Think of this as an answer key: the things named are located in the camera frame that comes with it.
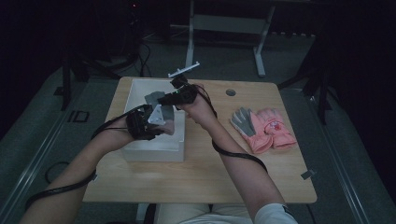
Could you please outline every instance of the black cable on floor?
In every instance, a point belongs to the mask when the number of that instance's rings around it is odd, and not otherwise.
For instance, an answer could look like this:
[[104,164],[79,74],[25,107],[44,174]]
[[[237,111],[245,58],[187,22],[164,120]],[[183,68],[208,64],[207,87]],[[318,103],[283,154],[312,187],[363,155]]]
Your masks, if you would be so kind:
[[312,221],[314,222],[314,224],[317,224],[317,221],[315,220],[314,213],[312,212],[311,207],[309,206],[309,204],[307,204],[306,207],[308,208],[308,212],[309,212],[309,215],[312,218]]

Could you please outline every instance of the person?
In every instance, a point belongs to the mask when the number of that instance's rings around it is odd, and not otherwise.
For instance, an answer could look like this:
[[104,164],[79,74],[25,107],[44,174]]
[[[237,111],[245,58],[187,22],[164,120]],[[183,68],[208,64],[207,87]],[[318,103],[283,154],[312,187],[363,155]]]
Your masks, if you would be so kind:
[[[246,153],[217,120],[212,107],[198,94],[190,105],[177,105],[188,117],[208,132],[217,146],[234,153]],[[109,152],[134,141],[126,128],[125,118],[110,124],[97,134],[70,162],[65,170],[49,184],[47,189],[59,188],[81,181],[91,175],[98,162]],[[288,212],[285,201],[267,172],[255,161],[219,154],[224,166],[241,195],[248,215],[222,216],[208,214],[206,210],[194,217],[167,216],[180,204],[160,204],[157,223],[297,223]],[[86,186],[35,201],[25,212],[20,223],[72,223],[81,207]]]

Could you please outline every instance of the gray floor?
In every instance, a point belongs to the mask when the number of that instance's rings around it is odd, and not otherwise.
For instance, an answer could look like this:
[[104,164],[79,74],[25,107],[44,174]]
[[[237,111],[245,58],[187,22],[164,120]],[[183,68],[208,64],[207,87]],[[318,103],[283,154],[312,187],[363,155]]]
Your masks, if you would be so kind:
[[[188,78],[274,82],[276,84],[293,77],[308,51],[313,37],[270,35],[262,54],[266,77],[256,74],[256,65],[250,43],[245,46],[210,43],[197,38],[194,60],[201,65],[187,74]],[[155,36],[148,37],[150,47],[146,75],[166,77],[177,68],[183,68],[187,42],[183,36],[171,43],[162,43]],[[142,48],[145,58],[148,49]],[[138,76],[140,67],[118,71],[122,76]],[[89,141],[92,132],[105,119],[117,81],[92,74],[88,83],[73,82],[72,104],[60,111],[62,99],[54,96],[61,85],[61,70],[54,73],[26,108],[1,142],[0,200],[2,205],[12,206],[9,216],[3,207],[2,223],[16,223],[23,213],[23,204],[29,195],[42,190],[47,183],[45,171],[57,161],[70,161]],[[281,90],[281,96],[290,116],[308,169],[312,176],[318,200],[312,204],[290,204],[299,223],[394,223],[396,209],[377,176],[356,130],[345,111],[329,98],[332,110],[326,112],[328,124],[323,126],[316,115],[315,101],[301,93],[305,80]],[[89,111],[86,123],[68,122],[71,112]],[[48,152],[42,158],[42,166],[31,174],[20,197],[7,201],[29,162],[40,152]],[[136,213],[135,203],[84,203],[76,223],[107,223],[132,221]]]

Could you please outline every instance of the hand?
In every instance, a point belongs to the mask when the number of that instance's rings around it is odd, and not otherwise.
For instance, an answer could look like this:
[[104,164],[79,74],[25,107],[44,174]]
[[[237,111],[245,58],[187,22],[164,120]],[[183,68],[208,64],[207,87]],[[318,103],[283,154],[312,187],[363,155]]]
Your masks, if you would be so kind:
[[[205,95],[204,85],[197,84],[198,91]],[[190,105],[177,105],[188,113],[188,118],[192,118],[196,123],[199,123],[205,130],[208,130],[211,125],[218,122],[212,108],[208,102],[200,95],[197,94],[194,102]]]

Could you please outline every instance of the glove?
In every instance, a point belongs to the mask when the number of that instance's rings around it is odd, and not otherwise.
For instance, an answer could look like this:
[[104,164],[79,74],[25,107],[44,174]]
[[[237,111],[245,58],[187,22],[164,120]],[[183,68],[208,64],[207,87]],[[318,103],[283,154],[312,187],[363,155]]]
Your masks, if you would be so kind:
[[274,139],[273,147],[282,149],[294,146],[297,141],[291,136],[289,130],[283,123],[279,111],[273,108],[266,108],[257,113],[257,117],[264,126],[266,133],[271,134]]
[[241,107],[234,112],[231,124],[241,133],[255,154],[263,153],[273,143],[272,136],[264,132],[264,126],[251,109]]
[[[145,96],[145,100],[149,105],[154,108],[158,104],[158,99],[165,96],[163,91],[155,91],[149,95]],[[150,125],[152,130],[161,130],[166,134],[173,135],[175,133],[175,113],[172,105],[161,106],[161,111],[163,113],[164,125]]]

